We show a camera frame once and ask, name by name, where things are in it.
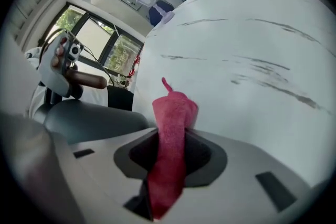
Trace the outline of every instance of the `blue chair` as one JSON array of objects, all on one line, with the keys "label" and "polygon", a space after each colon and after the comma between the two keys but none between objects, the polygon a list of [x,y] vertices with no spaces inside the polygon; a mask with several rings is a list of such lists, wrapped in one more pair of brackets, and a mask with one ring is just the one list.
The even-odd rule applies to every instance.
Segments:
[{"label": "blue chair", "polygon": [[[165,1],[159,0],[156,4],[165,12],[171,12],[174,10],[174,7]],[[161,14],[153,7],[149,9],[148,13],[151,25],[156,26],[162,19]]]}]

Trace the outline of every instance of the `table lamp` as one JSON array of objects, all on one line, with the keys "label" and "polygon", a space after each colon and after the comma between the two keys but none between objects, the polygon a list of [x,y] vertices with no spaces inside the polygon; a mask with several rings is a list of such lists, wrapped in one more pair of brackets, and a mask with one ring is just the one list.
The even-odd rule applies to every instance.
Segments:
[{"label": "table lamp", "polygon": [[157,0],[136,0],[137,3],[141,3],[147,7],[154,7],[162,16],[162,23],[166,24],[167,22],[169,22],[171,20],[171,18],[174,17],[174,13],[173,12],[165,12],[162,8],[160,8],[157,4],[156,4]]}]

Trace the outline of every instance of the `red cloth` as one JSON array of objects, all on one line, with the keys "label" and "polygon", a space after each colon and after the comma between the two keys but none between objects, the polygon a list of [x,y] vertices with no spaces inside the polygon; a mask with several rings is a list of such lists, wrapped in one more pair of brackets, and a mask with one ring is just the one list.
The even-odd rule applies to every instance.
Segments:
[{"label": "red cloth", "polygon": [[198,109],[185,94],[173,91],[164,78],[162,82],[169,93],[153,102],[159,128],[159,148],[156,163],[147,177],[154,219],[160,219],[182,193],[184,129],[193,123]]}]

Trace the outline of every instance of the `window pane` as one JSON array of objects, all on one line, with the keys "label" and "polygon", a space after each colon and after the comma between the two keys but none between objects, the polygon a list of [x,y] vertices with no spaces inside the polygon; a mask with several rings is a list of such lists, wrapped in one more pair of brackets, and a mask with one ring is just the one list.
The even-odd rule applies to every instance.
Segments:
[{"label": "window pane", "polygon": [[[47,35],[47,38],[57,29],[59,28],[65,28],[69,31],[73,29],[75,24],[79,21],[79,19],[84,15],[85,11],[76,8],[74,6],[69,6],[67,10],[58,18],[57,22],[53,25],[52,29]],[[55,37],[57,37],[61,32],[58,32],[54,34],[53,37],[51,37],[50,42],[53,41]]]},{"label": "window pane", "polygon": [[[114,30],[99,21],[88,19],[79,30],[76,37],[78,40],[88,47],[93,55],[98,59],[110,39]],[[89,53],[82,51],[81,55],[90,60],[95,60]]]},{"label": "window pane", "polygon": [[128,76],[139,49],[139,44],[124,35],[120,35],[110,51],[104,67]]}]

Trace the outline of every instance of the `black pants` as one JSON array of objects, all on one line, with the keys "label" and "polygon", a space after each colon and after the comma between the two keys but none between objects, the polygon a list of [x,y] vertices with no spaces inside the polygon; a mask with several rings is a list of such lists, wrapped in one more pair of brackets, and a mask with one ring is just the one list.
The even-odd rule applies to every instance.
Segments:
[{"label": "black pants", "polygon": [[133,96],[130,91],[115,86],[107,86],[109,96],[109,108],[132,111]]}]

